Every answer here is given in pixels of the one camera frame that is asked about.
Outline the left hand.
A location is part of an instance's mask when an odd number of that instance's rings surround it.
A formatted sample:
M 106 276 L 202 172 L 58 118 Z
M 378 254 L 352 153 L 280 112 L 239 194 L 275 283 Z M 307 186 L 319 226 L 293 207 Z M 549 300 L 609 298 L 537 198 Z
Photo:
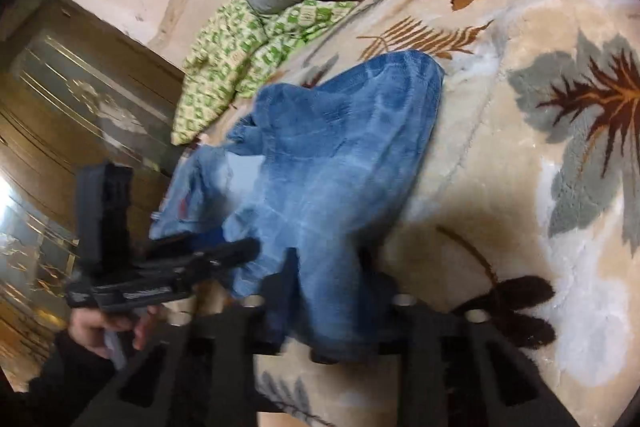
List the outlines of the left hand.
M 110 356 L 105 334 L 133 333 L 132 347 L 142 350 L 155 326 L 162 319 L 162 308 L 149 306 L 135 319 L 132 315 L 108 314 L 99 309 L 77 308 L 70 312 L 67 332 L 75 343 L 88 351 L 107 359 Z

